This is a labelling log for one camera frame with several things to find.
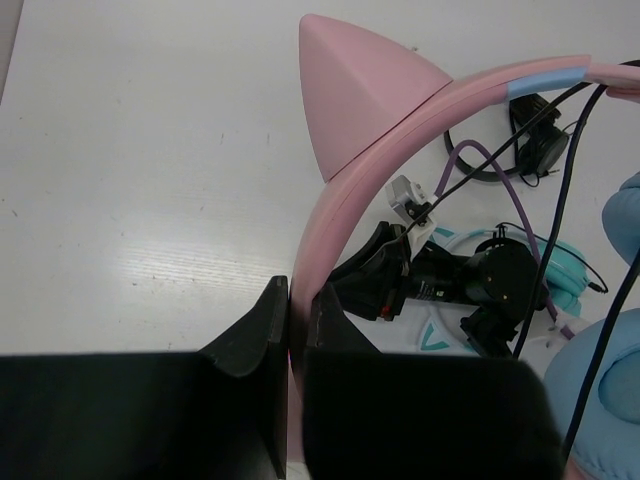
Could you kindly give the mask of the pink blue cat-ear headphones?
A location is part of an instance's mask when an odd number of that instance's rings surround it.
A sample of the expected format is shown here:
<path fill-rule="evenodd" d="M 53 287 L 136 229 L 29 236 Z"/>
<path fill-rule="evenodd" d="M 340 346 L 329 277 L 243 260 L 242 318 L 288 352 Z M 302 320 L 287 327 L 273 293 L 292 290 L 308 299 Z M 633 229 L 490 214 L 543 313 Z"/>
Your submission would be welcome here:
<path fill-rule="evenodd" d="M 291 291 L 292 371 L 302 397 L 303 350 L 312 301 L 328 280 L 351 233 L 383 184 L 418 150 L 487 106 L 534 91 L 559 90 L 582 80 L 607 95 L 639 103 L 639 68 L 592 63 L 588 55 L 514 63 L 454 80 L 419 54 L 358 26 L 319 15 L 299 25 L 299 64 L 306 121 L 327 184 L 297 252 Z M 631 263 L 639 247 L 639 173 L 603 209 L 603 225 L 619 255 Z M 616 322 L 596 393 L 590 395 L 571 463 L 594 479 L 639 479 L 639 426 L 605 407 L 611 374 L 639 353 L 639 309 Z M 561 367 L 587 362 L 587 346 L 602 322 L 588 327 L 550 366 L 547 386 L 558 426 L 566 428 L 579 381 Z"/>

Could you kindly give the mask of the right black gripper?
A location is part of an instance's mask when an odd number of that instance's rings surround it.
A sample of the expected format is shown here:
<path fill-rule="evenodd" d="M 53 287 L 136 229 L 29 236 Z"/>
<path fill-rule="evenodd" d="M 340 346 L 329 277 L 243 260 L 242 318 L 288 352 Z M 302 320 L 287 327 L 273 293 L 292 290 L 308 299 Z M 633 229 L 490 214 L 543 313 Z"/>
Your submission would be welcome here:
<path fill-rule="evenodd" d="M 408 299 L 475 303 L 462 282 L 467 258 L 433 241 L 411 258 L 404 231 L 379 222 L 332 271 L 334 288 L 324 286 L 313 301 L 302 401 L 311 477 L 562 478 L 561 439 L 527 364 L 383 353 L 345 316 L 391 321 Z"/>

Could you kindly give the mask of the white teal cat-ear headphones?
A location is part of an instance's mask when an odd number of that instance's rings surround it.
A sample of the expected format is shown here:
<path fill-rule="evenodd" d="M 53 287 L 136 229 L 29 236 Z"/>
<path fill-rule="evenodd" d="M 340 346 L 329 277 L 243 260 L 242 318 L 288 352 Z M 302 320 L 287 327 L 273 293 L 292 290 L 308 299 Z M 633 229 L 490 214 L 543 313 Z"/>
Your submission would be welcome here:
<path fill-rule="evenodd" d="M 468 347 L 481 356 L 512 355 L 508 343 L 529 309 L 546 310 L 553 320 L 565 312 L 578 316 L 585 290 L 609 292 L 601 276 L 581 253 L 560 242 L 551 245 L 535 236 L 528 244 L 507 235 L 502 224 L 481 241 L 462 269 L 473 311 L 459 320 Z"/>

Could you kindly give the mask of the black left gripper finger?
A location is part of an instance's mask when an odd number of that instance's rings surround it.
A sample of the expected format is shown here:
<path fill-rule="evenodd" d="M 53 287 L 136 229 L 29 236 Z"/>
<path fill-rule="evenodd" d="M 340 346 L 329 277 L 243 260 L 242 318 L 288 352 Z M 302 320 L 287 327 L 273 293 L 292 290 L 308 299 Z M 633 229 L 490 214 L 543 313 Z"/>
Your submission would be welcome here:
<path fill-rule="evenodd" d="M 1 360 L 5 479 L 282 479 L 288 282 L 191 352 Z"/>

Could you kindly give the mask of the black headphones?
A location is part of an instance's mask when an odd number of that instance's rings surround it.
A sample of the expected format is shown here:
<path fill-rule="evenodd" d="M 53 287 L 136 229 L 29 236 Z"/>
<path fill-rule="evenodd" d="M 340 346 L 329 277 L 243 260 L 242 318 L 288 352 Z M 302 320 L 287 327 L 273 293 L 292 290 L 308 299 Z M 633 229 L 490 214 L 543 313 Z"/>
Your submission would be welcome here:
<path fill-rule="evenodd" d="M 549 103 L 539 94 L 530 94 L 511 100 L 508 106 L 508 119 L 511 133 L 523 127 Z M 571 135 L 555 126 L 561 113 L 554 108 L 546 114 L 523 140 L 517 140 L 513 146 L 514 166 L 505 170 L 508 178 L 519 177 L 527 186 L 536 188 L 540 180 L 554 173 L 554 165 L 569 145 Z"/>

